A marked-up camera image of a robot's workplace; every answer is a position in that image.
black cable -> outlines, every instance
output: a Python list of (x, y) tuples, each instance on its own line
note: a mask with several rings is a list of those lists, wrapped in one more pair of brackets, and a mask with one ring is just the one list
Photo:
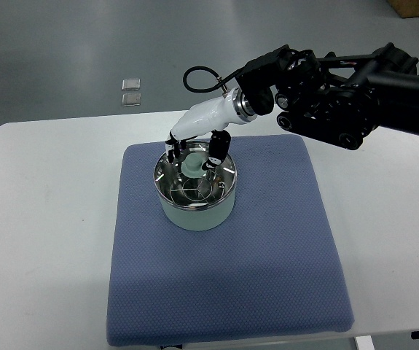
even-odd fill
[(234, 71), (233, 73), (231, 73), (231, 75), (225, 77), (223, 80), (221, 80), (220, 82), (218, 82), (217, 84), (215, 84), (213, 87), (208, 87), (206, 89), (195, 89), (191, 86), (188, 85), (188, 81), (187, 78), (189, 76), (190, 73), (194, 72), (194, 71), (207, 71), (209, 73), (211, 73), (212, 75), (215, 76), (215, 78), (219, 78), (220, 76), (217, 74), (216, 71), (214, 71), (213, 69), (209, 68), (209, 67), (205, 67), (205, 66), (194, 66), (190, 69), (188, 69), (185, 74), (183, 74), (183, 85), (184, 87), (188, 90), (191, 91), (192, 93), (211, 93), (213, 91), (216, 91), (217, 89), (221, 88), (222, 85), (227, 84), (230, 80), (232, 80), (238, 73), (240, 73), (242, 70), (242, 68), (237, 69), (236, 71)]

cylindrical container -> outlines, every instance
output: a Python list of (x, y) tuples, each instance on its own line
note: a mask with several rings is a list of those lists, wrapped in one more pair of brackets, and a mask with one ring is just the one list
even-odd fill
[(228, 155), (221, 165), (202, 171), (208, 148), (207, 141), (188, 141), (173, 164), (164, 153), (154, 168), (154, 183), (165, 215), (186, 230), (216, 227), (228, 218), (235, 202), (235, 164)]

gray floor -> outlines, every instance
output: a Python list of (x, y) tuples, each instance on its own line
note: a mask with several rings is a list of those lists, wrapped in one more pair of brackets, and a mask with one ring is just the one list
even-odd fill
[[(323, 56), (371, 53), (387, 42), (419, 57), (419, 18), (400, 19), (386, 0), (0, 1), (0, 125), (188, 109), (219, 95), (187, 92), (181, 76), (190, 66), (225, 75), (283, 44)], [(140, 106), (120, 106), (127, 77), (141, 78)], [(213, 81), (196, 74), (191, 83)], [(419, 349), (409, 333), (374, 339), (378, 350)]]

screw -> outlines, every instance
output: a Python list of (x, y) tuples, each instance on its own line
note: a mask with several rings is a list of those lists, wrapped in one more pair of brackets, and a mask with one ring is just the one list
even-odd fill
[(277, 123), (284, 130), (290, 131), (292, 129), (291, 122), (287, 117), (280, 115), (277, 117)]
[(349, 133), (341, 133), (339, 135), (339, 142), (344, 148), (346, 149), (357, 149), (358, 148), (358, 142)]
[(289, 100), (287, 99), (287, 97), (279, 97), (277, 99), (277, 104), (279, 105), (280, 108), (287, 108), (289, 106)]

blue fabric mat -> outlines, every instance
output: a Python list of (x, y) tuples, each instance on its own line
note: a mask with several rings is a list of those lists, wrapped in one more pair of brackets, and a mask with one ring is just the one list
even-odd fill
[(152, 173), (163, 143), (127, 148), (111, 264), (112, 346), (222, 341), (353, 324), (342, 266), (298, 136), (232, 139), (235, 206), (220, 226), (165, 216)]

